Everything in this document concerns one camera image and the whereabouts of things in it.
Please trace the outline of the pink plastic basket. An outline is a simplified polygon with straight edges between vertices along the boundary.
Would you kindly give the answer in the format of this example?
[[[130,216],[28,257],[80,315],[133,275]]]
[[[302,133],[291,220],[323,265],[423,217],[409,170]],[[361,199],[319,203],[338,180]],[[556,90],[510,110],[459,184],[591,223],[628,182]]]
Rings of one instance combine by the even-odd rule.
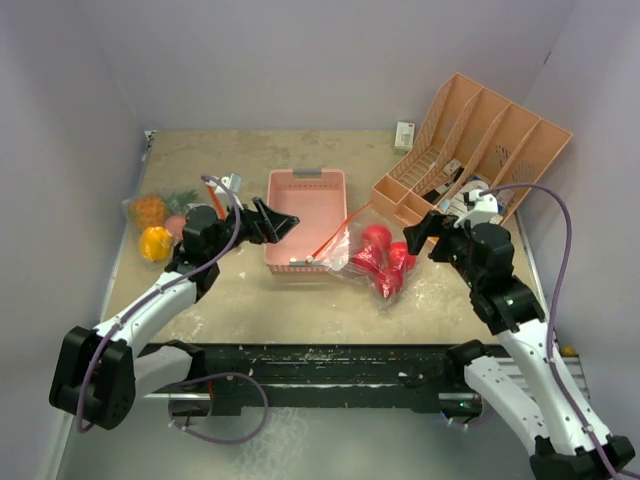
[[[299,218],[277,244],[268,244],[264,260],[273,274],[325,273],[316,253],[347,218],[345,174],[340,169],[279,169],[269,175],[267,205]]]

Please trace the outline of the clear zip bag red apples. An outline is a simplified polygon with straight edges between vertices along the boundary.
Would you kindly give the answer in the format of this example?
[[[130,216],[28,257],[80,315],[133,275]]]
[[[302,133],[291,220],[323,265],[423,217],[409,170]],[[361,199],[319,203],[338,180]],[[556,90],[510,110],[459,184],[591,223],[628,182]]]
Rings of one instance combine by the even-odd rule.
[[[397,302],[416,267],[401,229],[368,202],[349,213],[338,228],[304,259],[334,277],[367,287],[380,306]]]

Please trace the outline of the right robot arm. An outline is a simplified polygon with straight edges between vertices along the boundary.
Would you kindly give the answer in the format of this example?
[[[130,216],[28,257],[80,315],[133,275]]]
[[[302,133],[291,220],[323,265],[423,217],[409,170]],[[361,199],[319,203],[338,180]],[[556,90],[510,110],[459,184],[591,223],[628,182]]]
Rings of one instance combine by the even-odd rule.
[[[577,387],[535,294],[513,273],[510,232],[491,223],[458,227],[455,221],[428,212],[404,229],[408,251],[416,255],[435,238],[429,259],[450,264],[469,286],[474,313],[526,385],[503,373],[479,341],[450,349],[446,383],[456,391],[471,388],[489,403],[524,445],[536,478],[618,478],[635,450],[627,437],[610,432]]]

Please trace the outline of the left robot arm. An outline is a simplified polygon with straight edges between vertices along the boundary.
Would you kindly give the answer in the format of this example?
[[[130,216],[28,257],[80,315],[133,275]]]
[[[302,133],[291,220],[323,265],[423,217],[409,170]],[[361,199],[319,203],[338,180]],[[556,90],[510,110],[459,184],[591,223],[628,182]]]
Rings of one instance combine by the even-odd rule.
[[[243,242],[276,244],[299,223],[262,199],[254,207],[234,204],[225,219],[209,206],[186,215],[183,238],[158,280],[138,299],[92,329],[76,326],[63,338],[49,393],[51,406],[74,415],[79,432],[111,430],[126,417],[137,394],[170,384],[184,392],[202,387],[204,355],[172,343],[151,355],[145,346],[179,313],[213,286],[218,262]]]

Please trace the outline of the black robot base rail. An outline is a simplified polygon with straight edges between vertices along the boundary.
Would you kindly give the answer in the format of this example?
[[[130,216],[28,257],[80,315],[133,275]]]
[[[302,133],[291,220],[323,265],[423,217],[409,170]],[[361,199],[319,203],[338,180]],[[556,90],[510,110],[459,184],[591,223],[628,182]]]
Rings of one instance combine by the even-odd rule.
[[[454,368],[446,345],[201,343],[202,375],[216,378],[153,393],[178,414],[237,415],[245,407],[407,409],[480,416],[485,406]]]

